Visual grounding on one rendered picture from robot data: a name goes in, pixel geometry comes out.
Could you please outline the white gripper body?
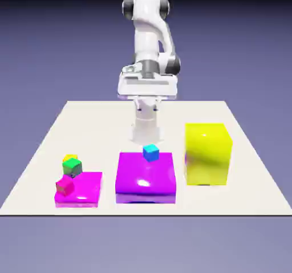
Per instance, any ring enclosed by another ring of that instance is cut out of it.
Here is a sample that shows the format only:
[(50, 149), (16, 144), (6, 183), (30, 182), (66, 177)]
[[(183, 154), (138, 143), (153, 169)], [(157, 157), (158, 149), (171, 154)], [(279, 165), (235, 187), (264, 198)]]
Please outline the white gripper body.
[(159, 97), (175, 99), (178, 78), (175, 75), (154, 73), (154, 78), (142, 78), (141, 72), (121, 72), (117, 86), (117, 95), (123, 100), (135, 97)]

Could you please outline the small blue cube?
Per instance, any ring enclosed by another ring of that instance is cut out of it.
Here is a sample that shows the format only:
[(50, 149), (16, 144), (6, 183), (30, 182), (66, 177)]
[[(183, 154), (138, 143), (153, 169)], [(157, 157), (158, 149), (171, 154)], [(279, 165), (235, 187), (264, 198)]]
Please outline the small blue cube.
[(154, 144), (143, 146), (143, 157), (148, 161), (156, 161), (159, 159), (159, 148)]

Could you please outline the small green cube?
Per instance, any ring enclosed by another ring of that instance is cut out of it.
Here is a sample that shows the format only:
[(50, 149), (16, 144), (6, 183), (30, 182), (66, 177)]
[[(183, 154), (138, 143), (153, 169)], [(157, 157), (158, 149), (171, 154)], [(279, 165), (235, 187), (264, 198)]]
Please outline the small green cube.
[(82, 162), (75, 158), (70, 158), (62, 163), (63, 174), (75, 178), (83, 172)]

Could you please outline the small pink cube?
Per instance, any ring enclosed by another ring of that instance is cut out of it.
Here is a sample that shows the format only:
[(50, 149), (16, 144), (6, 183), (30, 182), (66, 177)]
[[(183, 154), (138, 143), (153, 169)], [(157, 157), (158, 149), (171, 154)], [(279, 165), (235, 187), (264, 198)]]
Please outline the small pink cube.
[(64, 175), (55, 183), (56, 192), (62, 196), (68, 196), (74, 191), (74, 182), (70, 176)]

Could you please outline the large purple box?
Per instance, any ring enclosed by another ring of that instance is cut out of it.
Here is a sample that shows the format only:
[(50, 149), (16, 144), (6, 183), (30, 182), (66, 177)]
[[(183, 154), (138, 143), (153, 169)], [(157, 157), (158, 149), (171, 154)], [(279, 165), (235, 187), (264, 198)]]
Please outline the large purple box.
[(171, 153), (149, 162), (140, 152), (121, 152), (115, 181), (116, 203), (175, 203), (176, 177)]

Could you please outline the large yellow box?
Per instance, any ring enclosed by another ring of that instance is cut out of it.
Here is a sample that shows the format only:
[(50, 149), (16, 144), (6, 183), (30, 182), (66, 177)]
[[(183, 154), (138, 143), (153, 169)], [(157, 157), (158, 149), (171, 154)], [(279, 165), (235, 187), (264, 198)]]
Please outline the large yellow box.
[(186, 183), (226, 185), (232, 146), (232, 138), (223, 123), (186, 123)]

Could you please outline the large magenta box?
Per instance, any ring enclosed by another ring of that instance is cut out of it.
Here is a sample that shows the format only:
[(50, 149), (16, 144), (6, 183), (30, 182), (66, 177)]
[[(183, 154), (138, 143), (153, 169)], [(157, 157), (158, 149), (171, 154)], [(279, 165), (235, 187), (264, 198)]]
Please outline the large magenta box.
[(55, 193), (57, 208), (98, 207), (102, 172), (82, 172), (73, 179), (74, 191), (68, 196)]

